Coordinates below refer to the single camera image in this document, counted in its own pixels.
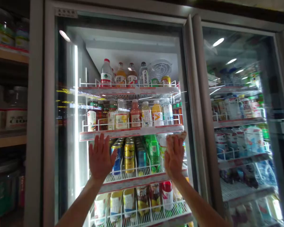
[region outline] hand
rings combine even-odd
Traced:
[[[104,134],[101,133],[100,138],[97,135],[95,137],[94,148],[92,144],[89,145],[88,154],[92,178],[104,181],[106,176],[111,172],[117,156],[116,149],[111,156],[109,155],[109,136],[106,137],[104,142]]]
[[[182,163],[184,157],[183,139],[177,135],[166,137],[167,153],[164,156],[164,166],[167,175],[174,181],[182,177]]]

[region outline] yellow bottle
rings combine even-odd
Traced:
[[[162,126],[163,125],[163,115],[162,115],[162,107],[160,106],[160,101],[155,100],[154,105],[151,109],[152,112],[152,120],[155,126]]]

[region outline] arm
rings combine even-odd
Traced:
[[[192,214],[200,227],[230,226],[203,198],[197,193],[182,175],[184,156],[183,139],[177,136],[167,137],[167,153],[165,154],[165,169],[177,189],[190,207]]]
[[[81,227],[86,219],[88,211],[94,202],[106,176],[110,173],[117,156],[116,150],[109,156],[109,136],[104,143],[104,135],[101,133],[95,137],[94,148],[89,146],[89,167],[92,173],[84,189],[73,202],[70,208],[59,220],[56,227]]]

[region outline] left hand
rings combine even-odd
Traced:
[[[100,138],[97,135],[94,147],[92,147],[92,144],[89,145],[88,154],[92,178],[104,181],[106,176],[111,172],[117,156],[116,149],[111,156],[109,155],[109,136],[106,137],[104,142],[104,134],[101,133]]]

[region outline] refrigerator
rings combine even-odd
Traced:
[[[57,223],[80,194],[90,177],[88,147],[103,132],[115,139],[112,145],[124,138],[120,165],[105,179],[84,226],[197,226],[174,185],[169,203],[164,195],[172,182],[164,170],[162,138],[185,130],[182,173],[205,201],[233,226],[283,226],[284,65],[277,48],[283,38],[278,31],[224,25],[226,17],[207,16],[206,10],[151,1],[154,7],[145,13],[124,2],[121,8],[105,1],[45,4],[43,225]],[[161,14],[163,9],[170,13]],[[140,79],[142,62],[147,83]],[[128,80],[133,71],[134,83]],[[120,75],[123,84],[115,80]],[[142,114],[131,120],[133,101],[140,112],[148,102],[152,126],[143,126]],[[156,121],[156,113],[170,110],[166,103],[171,117]],[[158,104],[162,111],[153,107]],[[233,128],[235,135],[226,138]],[[135,147],[132,167],[126,164],[127,137]]]

